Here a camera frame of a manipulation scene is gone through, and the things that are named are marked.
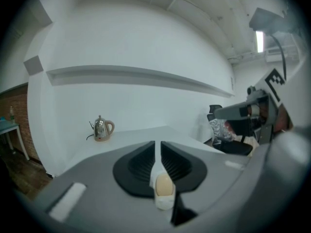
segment bottle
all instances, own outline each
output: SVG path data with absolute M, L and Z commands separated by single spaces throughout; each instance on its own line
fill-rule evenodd
M 11 118 L 11 122 L 15 123 L 15 119 L 14 119 L 14 111 L 13 111 L 13 107 L 10 107 L 10 118 Z

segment kettle handle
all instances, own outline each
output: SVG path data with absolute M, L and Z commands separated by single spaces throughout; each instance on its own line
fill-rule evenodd
M 112 132 L 115 129 L 115 124 L 112 121 L 107 120 L 107 121 L 105 121 L 105 125 L 107 127 L 108 134 L 112 134 Z

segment ceiling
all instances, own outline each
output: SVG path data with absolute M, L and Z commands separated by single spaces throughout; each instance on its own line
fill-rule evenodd
M 168 9 L 173 0 L 139 0 Z M 256 53 L 255 33 L 248 23 L 257 7 L 281 14 L 286 9 L 283 0 L 176 0 L 169 8 L 203 31 L 228 58 Z M 287 34 L 279 34 L 282 44 L 293 44 Z M 265 48 L 275 46 L 265 39 Z

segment white countertop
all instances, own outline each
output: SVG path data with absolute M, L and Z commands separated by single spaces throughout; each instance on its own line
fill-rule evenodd
M 105 153 L 129 145 L 148 141 L 156 141 L 156 153 L 159 152 L 157 151 L 157 149 L 160 147 L 160 145 L 157 144 L 159 141 L 171 141 L 196 149 L 223 153 L 199 141 L 196 141 L 193 138 L 184 135 L 169 126 L 162 126 L 143 130 L 115 132 L 111 135 L 110 139 L 105 142 L 97 142 L 94 140 L 94 137 L 91 136 L 87 141 L 84 140 L 81 142 L 79 149 L 68 162 L 64 171 L 67 171 L 82 160 L 96 154 Z

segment white table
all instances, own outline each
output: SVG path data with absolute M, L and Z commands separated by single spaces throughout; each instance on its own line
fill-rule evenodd
M 21 139 L 21 135 L 20 135 L 20 130 L 19 130 L 19 125 L 17 123 L 12 123 L 10 121 L 4 120 L 4 121 L 0 121 L 0 135 L 1 134 L 5 134 L 6 138 L 8 140 L 10 149 L 13 150 L 13 145 L 9 136 L 9 132 L 12 130 L 17 130 L 17 135 L 18 135 L 18 139 L 19 139 L 19 143 L 21 145 L 21 148 L 23 149 L 24 155 L 26 157 L 27 160 L 29 160 L 28 154 L 26 152 L 23 140 Z
M 148 141 L 155 141 L 156 153 L 160 152 L 159 143 L 161 141 L 170 141 L 196 149 L 223 154 L 223 152 L 211 148 L 210 146 L 207 146 L 197 140 L 194 140 L 193 138 L 182 134 L 169 126 L 162 126 L 143 130 L 115 132 L 111 135 L 110 139 L 105 142 L 97 142 L 92 136 L 89 137 L 87 141 L 84 138 L 80 139 L 77 142 L 75 154 L 71 160 L 68 161 L 64 171 L 67 171 L 79 162 L 96 154 L 109 152 L 129 145 Z

